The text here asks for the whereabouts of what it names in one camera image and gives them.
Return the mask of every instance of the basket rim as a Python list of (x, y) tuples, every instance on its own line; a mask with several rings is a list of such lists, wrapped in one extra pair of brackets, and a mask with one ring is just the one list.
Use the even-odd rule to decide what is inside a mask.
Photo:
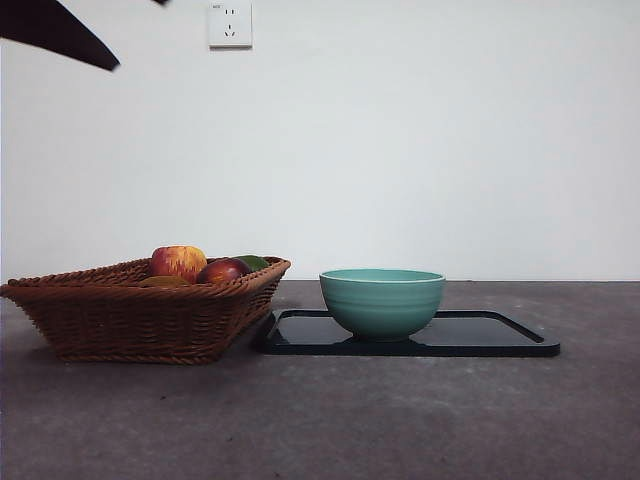
[[(207, 258), (207, 262), (214, 260), (230, 258), (230, 257), (211, 257)], [(107, 293), (107, 292), (129, 292), (131, 294), (138, 294), (146, 296), (146, 294), (157, 295), (160, 292), (165, 292), (167, 295), (197, 295), (198, 293), (211, 296), (211, 295), (224, 295), (230, 296), (240, 293), (247, 293), (258, 288), (263, 283), (267, 283), (273, 277), (282, 276), (290, 266), (291, 262), (280, 257), (264, 256), (269, 262), (269, 266), (256, 272), (244, 275), (237, 279), (219, 282), (219, 283), (204, 283), (204, 284), (192, 284), (192, 285), (180, 285), (180, 286), (145, 286), (141, 287), (137, 282), (135, 283), (121, 283), (121, 284), (102, 284), (102, 283), (90, 283), (79, 280), (74, 283), (73, 280), (66, 280), (68, 277), (81, 276), (87, 274), (96, 274), (118, 268), (128, 268), (135, 266), (136, 264), (148, 263), (150, 258), (141, 258), (137, 260), (131, 260), (127, 262), (120, 262), (113, 265), (91, 268), (86, 270), (78, 270), (73, 272), (58, 273), (52, 275), (46, 275), (41, 277), (26, 277), (20, 279), (10, 279), (6, 284), (0, 287), (0, 297), (11, 298), (12, 293), (19, 291), (26, 291), (26, 289), (36, 291), (47, 291), (57, 293)]]

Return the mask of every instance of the bowl rim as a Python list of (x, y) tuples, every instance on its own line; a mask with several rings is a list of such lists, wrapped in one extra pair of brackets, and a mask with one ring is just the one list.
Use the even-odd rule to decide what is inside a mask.
[[(335, 276), (331, 276), (331, 274), (335, 274), (337, 272), (344, 271), (384, 271), (384, 272), (411, 272), (411, 273), (420, 273), (420, 274), (428, 274), (428, 275), (437, 275), (436, 278), (425, 278), (422, 280), (364, 280), (364, 279), (356, 279), (356, 278), (338, 278)], [(329, 280), (338, 280), (341, 282), (356, 282), (356, 283), (433, 283), (433, 282), (441, 282), (446, 280), (445, 276), (441, 273), (435, 272), (427, 272), (426, 270), (411, 270), (407, 268), (338, 268), (334, 270), (327, 270), (326, 272), (322, 272), (320, 274), (320, 278), (326, 278)]]

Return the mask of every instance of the black tray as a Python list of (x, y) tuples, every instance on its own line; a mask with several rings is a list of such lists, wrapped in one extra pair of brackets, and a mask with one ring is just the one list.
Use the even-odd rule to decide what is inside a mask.
[(409, 339), (356, 340), (326, 310), (277, 310), (253, 340), (274, 355), (394, 355), (416, 357), (552, 357), (560, 343), (496, 312), (445, 310)]

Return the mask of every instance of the concrete floor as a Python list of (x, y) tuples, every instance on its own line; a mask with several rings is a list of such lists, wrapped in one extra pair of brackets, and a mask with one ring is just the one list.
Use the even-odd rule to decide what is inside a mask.
[[(274, 308), (323, 307), (285, 281)], [(547, 329), (554, 358), (65, 364), (2, 315), (2, 479), (640, 478), (640, 284), (449, 282), (444, 309)]]

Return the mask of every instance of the teal ceramic bowl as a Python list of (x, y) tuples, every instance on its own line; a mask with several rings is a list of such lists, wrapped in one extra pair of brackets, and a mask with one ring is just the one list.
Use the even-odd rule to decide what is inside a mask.
[(392, 342), (405, 340), (433, 318), (444, 276), (415, 270), (351, 269), (320, 275), (331, 316), (354, 336)]

